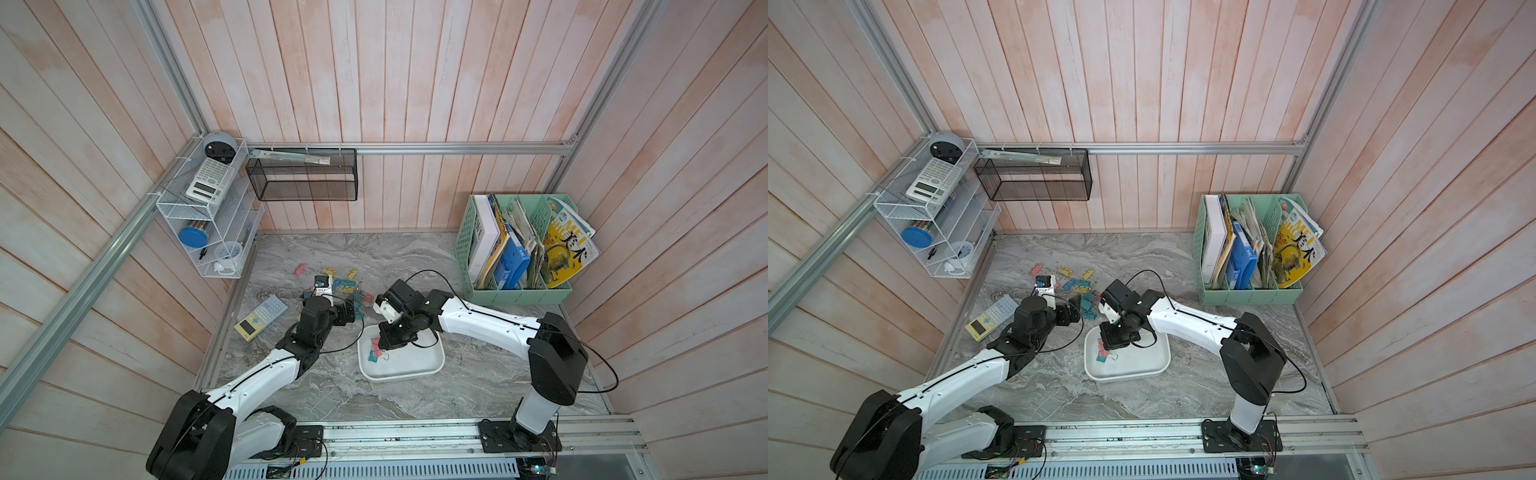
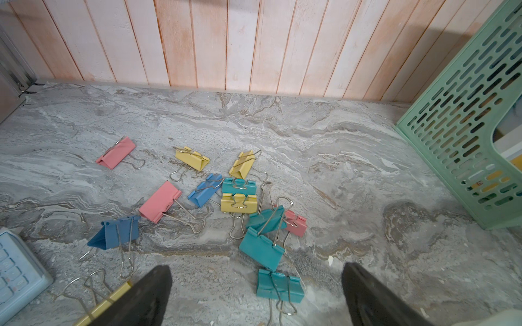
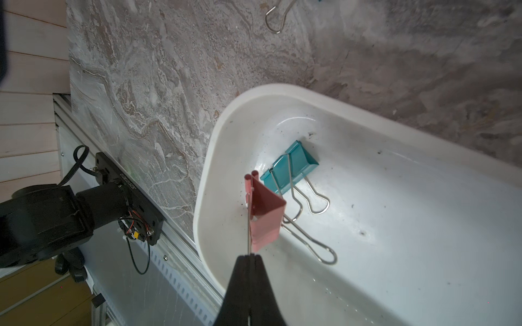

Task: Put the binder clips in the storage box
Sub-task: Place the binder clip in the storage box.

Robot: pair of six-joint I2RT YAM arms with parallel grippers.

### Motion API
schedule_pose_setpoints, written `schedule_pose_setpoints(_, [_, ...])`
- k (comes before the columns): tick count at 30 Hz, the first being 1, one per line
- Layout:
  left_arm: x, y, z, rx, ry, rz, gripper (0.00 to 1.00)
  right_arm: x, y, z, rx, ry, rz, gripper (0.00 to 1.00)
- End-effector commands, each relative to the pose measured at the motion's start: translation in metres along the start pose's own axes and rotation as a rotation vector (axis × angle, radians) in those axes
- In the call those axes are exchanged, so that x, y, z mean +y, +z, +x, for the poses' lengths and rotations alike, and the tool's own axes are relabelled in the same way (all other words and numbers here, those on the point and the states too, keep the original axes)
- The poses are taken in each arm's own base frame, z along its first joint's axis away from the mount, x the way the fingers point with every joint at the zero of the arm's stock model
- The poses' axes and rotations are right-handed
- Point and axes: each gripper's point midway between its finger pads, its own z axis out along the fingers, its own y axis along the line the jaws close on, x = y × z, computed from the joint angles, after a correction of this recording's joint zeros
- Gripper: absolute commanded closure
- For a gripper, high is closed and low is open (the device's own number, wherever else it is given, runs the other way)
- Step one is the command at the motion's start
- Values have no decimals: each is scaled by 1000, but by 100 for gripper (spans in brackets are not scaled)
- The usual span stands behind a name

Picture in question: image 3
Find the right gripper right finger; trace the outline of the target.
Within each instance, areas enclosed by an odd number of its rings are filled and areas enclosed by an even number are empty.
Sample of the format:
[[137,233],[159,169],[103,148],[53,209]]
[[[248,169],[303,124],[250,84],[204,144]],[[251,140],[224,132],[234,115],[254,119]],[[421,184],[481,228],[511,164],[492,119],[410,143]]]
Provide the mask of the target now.
[[250,325],[286,325],[260,255],[249,255]]

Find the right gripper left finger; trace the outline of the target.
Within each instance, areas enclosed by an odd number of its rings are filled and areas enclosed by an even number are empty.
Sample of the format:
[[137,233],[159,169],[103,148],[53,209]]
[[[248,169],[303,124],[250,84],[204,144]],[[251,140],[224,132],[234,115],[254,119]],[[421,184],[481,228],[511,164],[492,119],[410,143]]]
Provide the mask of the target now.
[[249,263],[248,255],[241,255],[237,258],[214,326],[249,325]]

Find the pink binder clip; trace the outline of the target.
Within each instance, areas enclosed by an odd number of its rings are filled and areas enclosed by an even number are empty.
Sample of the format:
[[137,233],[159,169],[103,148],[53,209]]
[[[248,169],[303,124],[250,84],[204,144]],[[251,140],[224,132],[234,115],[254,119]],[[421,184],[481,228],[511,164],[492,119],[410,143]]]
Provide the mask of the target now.
[[337,253],[331,247],[314,239],[286,214],[287,202],[269,190],[260,180],[259,172],[244,176],[247,207],[247,253],[257,253],[275,242],[284,229],[295,237],[322,264],[333,266],[338,262]]

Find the teal binder clip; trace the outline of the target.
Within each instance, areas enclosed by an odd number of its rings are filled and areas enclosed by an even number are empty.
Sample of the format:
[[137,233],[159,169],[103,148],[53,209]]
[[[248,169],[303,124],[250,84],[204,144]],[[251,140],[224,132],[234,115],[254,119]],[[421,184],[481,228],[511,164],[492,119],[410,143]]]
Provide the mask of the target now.
[[[299,206],[299,211],[291,219],[292,221],[296,221],[304,209],[302,201],[297,198],[296,194],[304,200],[312,215],[324,214],[330,208],[330,199],[317,192],[308,178],[309,174],[318,166],[319,162],[305,149],[303,144],[295,141],[260,177],[262,183],[275,194],[283,196],[290,193],[292,200]],[[323,209],[315,210],[312,207],[309,197],[297,187],[301,181],[305,182],[315,197],[326,203]]]

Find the white plastic storage tray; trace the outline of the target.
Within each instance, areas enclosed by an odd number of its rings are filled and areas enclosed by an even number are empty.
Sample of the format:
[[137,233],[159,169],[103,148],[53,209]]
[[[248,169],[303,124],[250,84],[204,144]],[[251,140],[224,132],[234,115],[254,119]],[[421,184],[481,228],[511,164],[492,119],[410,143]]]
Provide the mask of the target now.
[[244,176],[295,141],[319,162],[311,214],[261,251],[288,325],[520,325],[521,169],[288,84],[253,88],[210,138],[194,214],[220,292],[247,251]]

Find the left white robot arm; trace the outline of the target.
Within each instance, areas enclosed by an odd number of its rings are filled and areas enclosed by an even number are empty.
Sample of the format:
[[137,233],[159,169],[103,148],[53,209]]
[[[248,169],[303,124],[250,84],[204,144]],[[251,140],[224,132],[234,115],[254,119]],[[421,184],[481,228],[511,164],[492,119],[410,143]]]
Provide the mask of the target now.
[[1,203],[1,267],[45,260],[88,241],[116,220],[129,223],[154,246],[164,216],[105,153],[95,156],[99,186],[78,193],[71,186],[25,187]]

